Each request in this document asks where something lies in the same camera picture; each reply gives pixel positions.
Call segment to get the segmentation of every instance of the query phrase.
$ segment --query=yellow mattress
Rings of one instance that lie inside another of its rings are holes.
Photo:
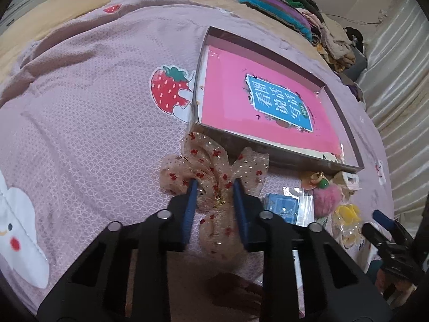
[[[104,6],[110,0],[48,0],[23,15],[0,35],[0,82],[9,73],[12,64],[31,40],[44,38],[62,23]],[[309,58],[327,66],[316,49],[300,34],[280,22],[256,11],[237,0],[192,0],[231,11],[241,18],[255,22],[271,31]]]

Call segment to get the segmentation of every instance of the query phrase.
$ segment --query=white satin curtain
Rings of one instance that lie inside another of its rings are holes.
[[[395,214],[413,235],[429,191],[429,21],[416,0],[395,0],[358,80],[386,148]]]

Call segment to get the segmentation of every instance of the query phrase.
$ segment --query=pink pom-pom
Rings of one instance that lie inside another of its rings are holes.
[[[335,211],[341,199],[341,191],[336,184],[331,183],[326,189],[313,189],[315,218],[325,217]]]

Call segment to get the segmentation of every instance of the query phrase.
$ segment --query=green bead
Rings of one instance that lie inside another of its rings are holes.
[[[322,178],[321,181],[317,184],[317,187],[320,189],[326,189],[329,186],[329,181],[325,178]]]

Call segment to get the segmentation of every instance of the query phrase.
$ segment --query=pink book cover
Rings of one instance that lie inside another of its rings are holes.
[[[250,56],[247,50],[232,53],[208,47],[201,123],[282,145],[341,154],[320,99],[296,76],[274,70],[254,52]]]

